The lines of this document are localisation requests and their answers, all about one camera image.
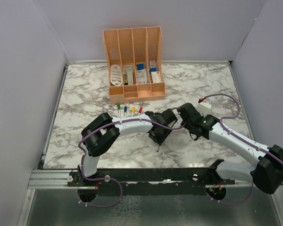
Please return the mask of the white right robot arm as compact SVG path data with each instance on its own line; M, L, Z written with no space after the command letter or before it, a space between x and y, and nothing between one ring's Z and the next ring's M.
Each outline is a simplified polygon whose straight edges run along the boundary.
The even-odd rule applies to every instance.
M203 116L191 103L183 104L177 111L194 140L204 137L215 141L247 161L246 164L221 161L207 172L210 183L218 184L223 179L240 180L253 183L266 194L273 194L283 184L283 149L280 146L269 147L239 135L217 117Z

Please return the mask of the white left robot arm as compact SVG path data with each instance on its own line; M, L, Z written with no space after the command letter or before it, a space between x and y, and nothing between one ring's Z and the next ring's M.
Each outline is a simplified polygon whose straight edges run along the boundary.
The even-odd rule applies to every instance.
M78 180L85 186L94 182L97 165L101 155L106 153L118 137L147 133L148 137L161 146L168 135L174 130L177 117L171 109L162 113L147 111L128 118L113 118L108 113L100 114L82 132L79 148L84 155L81 159Z

